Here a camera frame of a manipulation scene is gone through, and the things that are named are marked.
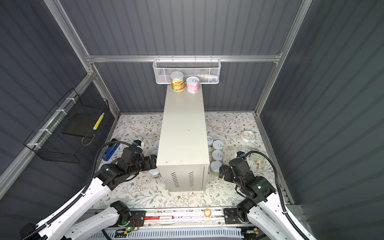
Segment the yellow orange labelled can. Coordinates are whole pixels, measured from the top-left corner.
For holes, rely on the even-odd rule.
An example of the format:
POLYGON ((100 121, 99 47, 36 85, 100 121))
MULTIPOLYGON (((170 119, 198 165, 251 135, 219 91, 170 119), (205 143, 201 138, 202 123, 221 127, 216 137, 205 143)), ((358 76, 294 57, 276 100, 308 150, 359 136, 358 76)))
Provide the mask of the yellow orange labelled can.
POLYGON ((176 71, 170 74, 172 89, 175 92, 181 92, 185 88, 184 74, 176 71))

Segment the pink labelled can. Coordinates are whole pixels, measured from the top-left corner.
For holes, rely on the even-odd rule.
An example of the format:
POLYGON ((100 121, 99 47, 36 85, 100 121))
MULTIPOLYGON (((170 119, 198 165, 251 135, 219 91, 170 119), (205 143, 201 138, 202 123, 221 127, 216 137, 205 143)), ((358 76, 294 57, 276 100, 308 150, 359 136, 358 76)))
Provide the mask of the pink labelled can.
POLYGON ((186 79, 187 91, 196 94, 200 91, 200 79, 198 77, 188 77, 186 79))

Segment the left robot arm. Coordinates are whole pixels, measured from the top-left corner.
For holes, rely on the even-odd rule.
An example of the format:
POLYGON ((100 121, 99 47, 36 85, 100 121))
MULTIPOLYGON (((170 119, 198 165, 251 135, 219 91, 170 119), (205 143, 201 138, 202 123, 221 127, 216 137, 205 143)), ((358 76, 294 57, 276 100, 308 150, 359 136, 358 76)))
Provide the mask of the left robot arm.
POLYGON ((133 180, 140 172, 154 170, 157 157, 144 156, 142 142, 126 143, 122 155, 99 170, 92 169, 86 185, 53 214, 37 224, 24 226, 23 240, 85 240, 99 231, 118 225, 134 228, 140 222, 132 217, 130 209, 116 201, 102 212, 79 222, 79 218, 98 200, 111 193, 118 185, 133 180))

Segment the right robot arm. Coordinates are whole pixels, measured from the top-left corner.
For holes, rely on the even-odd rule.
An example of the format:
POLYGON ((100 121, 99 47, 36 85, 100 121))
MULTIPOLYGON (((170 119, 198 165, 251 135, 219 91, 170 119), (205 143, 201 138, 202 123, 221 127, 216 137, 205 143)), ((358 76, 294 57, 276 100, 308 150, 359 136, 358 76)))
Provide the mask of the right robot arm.
POLYGON ((237 204, 235 219, 252 224, 271 240, 314 240, 304 225, 286 207, 279 176, 273 162, 259 151, 239 152, 228 165, 220 167, 219 178, 234 183, 235 191, 244 199, 237 204), (274 187, 266 178, 255 176, 247 157, 257 154, 264 157, 275 172, 274 187))

